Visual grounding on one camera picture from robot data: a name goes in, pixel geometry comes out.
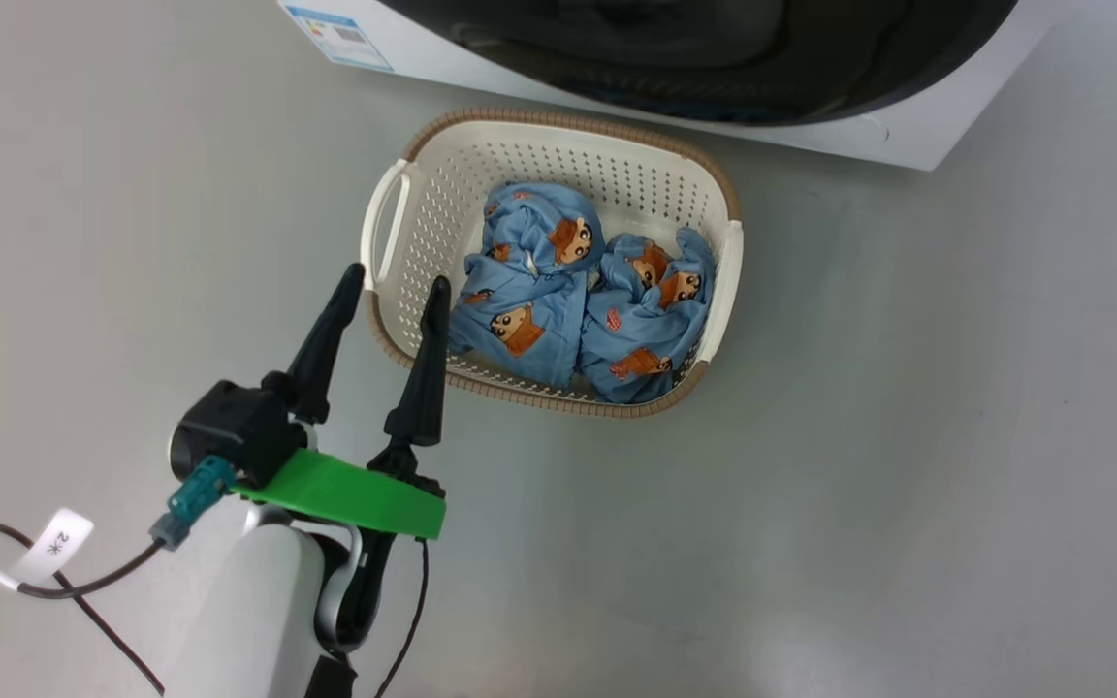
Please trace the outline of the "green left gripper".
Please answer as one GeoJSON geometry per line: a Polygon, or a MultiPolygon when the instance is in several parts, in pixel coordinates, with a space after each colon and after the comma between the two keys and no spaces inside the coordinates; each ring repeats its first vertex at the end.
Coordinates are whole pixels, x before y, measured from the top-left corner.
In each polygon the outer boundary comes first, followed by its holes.
{"type": "MultiPolygon", "coordinates": [[[[262,389],[279,394],[302,423],[322,426],[330,417],[330,383],[341,338],[359,312],[365,272],[361,264],[347,267],[292,366],[262,377],[262,389]]],[[[232,491],[315,522],[437,539],[446,522],[446,491],[418,474],[413,447],[442,438],[451,304],[451,283],[439,275],[418,323],[416,361],[399,405],[386,415],[390,443],[367,467],[311,448],[237,446],[229,450],[237,472],[232,491]]]]}

